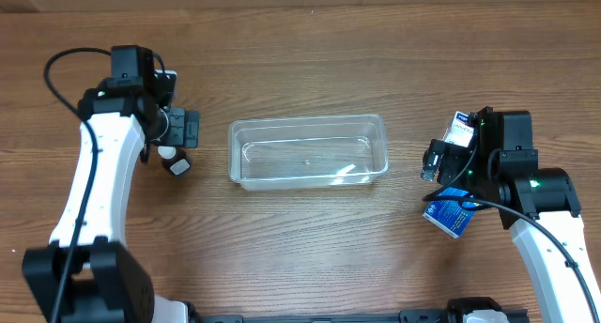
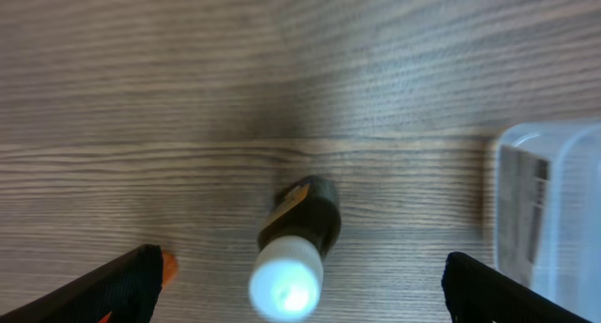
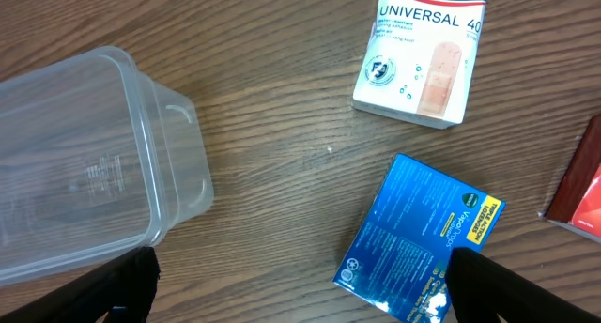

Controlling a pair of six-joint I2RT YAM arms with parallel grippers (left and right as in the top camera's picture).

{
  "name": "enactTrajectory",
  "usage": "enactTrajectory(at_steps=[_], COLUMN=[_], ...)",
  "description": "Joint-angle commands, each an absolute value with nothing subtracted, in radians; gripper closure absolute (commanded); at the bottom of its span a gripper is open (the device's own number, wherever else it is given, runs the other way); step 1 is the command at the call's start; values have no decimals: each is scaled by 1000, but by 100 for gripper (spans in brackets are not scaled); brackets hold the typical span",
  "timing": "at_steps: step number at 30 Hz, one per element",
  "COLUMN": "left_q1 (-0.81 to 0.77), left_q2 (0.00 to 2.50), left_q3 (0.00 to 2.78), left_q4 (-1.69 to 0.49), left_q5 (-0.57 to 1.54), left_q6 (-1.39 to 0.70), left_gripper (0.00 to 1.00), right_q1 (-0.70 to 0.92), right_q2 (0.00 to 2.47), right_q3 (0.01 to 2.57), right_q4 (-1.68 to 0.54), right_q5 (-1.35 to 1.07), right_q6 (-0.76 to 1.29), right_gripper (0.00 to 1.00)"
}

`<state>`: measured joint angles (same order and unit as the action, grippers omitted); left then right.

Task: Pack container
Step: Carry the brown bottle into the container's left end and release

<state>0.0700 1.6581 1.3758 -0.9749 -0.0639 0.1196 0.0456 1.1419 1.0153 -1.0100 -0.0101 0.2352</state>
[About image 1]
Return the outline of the black bottle white cap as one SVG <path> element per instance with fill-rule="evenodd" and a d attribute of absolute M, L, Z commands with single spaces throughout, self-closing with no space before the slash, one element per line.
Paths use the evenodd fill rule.
<path fill-rule="evenodd" d="M 173 176 L 182 176 L 192 166 L 185 150 L 180 147 L 159 146 L 158 153 L 162 158 L 163 168 Z"/>

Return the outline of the white Hansaplast plaster box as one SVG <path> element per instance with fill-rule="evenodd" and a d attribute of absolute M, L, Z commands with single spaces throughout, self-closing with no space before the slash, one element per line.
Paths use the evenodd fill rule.
<path fill-rule="evenodd" d="M 456 111 L 442 137 L 442 141 L 452 145 L 469 147 L 473 135 L 474 127 L 470 125 L 470 115 Z"/>

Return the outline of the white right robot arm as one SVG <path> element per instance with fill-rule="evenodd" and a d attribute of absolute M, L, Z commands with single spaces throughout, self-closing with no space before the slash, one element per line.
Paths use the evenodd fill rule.
<path fill-rule="evenodd" d="M 600 289 L 586 249 L 576 189 L 560 168 L 541 169 L 532 140 L 432 140 L 423 178 L 440 187 L 426 201 L 476 212 L 496 209 L 527 268 L 546 322 L 597 322 Z"/>

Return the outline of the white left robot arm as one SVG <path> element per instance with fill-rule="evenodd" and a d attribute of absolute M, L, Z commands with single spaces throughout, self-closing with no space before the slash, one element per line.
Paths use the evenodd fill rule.
<path fill-rule="evenodd" d="M 158 145 L 176 172 L 189 168 L 199 114 L 171 104 L 177 75 L 155 87 L 116 86 L 107 78 L 77 106 L 81 146 L 69 199 L 45 248 L 29 249 L 23 276 L 49 322 L 197 322 L 192 304 L 156 294 L 127 248 L 125 222 L 133 170 Z"/>

